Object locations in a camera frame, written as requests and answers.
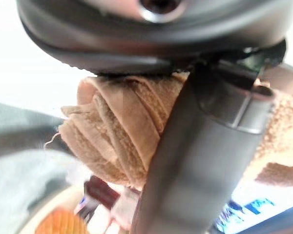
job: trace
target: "tan cloth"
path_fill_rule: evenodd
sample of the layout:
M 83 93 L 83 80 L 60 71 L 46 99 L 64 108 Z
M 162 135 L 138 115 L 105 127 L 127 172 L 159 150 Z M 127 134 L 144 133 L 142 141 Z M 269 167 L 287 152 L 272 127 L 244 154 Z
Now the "tan cloth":
M 141 188 L 187 74 L 146 79 L 86 78 L 78 106 L 63 107 L 62 139 L 96 176 Z M 242 182 L 293 186 L 293 97 L 278 93 L 267 133 Z

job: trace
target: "black plastic part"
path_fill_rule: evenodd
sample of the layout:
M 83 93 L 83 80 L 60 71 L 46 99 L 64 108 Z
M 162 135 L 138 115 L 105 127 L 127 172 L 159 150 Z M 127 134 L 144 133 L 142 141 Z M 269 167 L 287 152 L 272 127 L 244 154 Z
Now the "black plastic part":
M 175 10 L 181 0 L 140 0 L 141 5 L 155 14 L 167 14 Z
M 271 46 L 283 39 L 293 19 L 293 0 L 241 0 L 234 7 L 161 25 L 102 15 L 77 0 L 17 3 L 27 31 L 46 45 L 44 51 L 97 73 L 158 73 L 150 67 L 159 70 L 163 61 L 164 70 L 176 70 L 179 61 L 200 53 Z
M 236 94 L 218 100 L 223 113 L 254 117 L 260 128 L 252 132 L 219 121 L 201 109 L 202 91 L 218 78 L 204 66 L 196 67 L 182 89 L 153 157 L 146 185 L 132 225 L 133 234 L 203 234 L 218 217 L 262 139 L 272 108 L 272 96 L 249 96 L 248 107 Z
M 172 64 L 164 59 L 143 56 L 113 55 L 102 52 L 75 52 L 49 46 L 24 28 L 29 37 L 46 53 L 70 66 L 85 69 L 97 75 L 105 74 L 171 74 Z

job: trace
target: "loose thread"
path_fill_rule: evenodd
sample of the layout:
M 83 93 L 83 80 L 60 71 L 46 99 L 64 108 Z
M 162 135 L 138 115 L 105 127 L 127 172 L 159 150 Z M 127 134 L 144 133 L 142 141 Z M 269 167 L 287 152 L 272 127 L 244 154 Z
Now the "loose thread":
M 51 138 L 51 140 L 48 141 L 48 142 L 46 142 L 46 143 L 43 145 L 43 150 L 47 150 L 47 145 L 48 145 L 48 144 L 51 144 L 51 143 L 54 141 L 54 139 L 55 139 L 58 135 L 61 135 L 61 133 L 55 133 L 55 134 L 53 135 L 53 137 Z

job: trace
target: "beige rag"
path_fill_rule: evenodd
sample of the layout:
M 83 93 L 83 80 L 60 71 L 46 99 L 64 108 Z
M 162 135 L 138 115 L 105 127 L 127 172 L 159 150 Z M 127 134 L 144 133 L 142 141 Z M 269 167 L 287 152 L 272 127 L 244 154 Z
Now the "beige rag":
M 101 179 L 143 187 L 150 161 L 188 74 L 86 78 L 59 127 L 72 152 Z M 293 97 L 277 92 L 268 130 L 242 182 L 293 186 Z

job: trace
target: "screw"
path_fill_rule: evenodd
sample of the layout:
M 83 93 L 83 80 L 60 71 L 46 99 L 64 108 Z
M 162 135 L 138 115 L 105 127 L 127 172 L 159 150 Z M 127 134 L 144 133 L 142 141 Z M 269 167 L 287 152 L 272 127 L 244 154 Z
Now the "screw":
M 175 10 L 181 0 L 140 0 L 141 5 L 155 14 L 167 14 Z

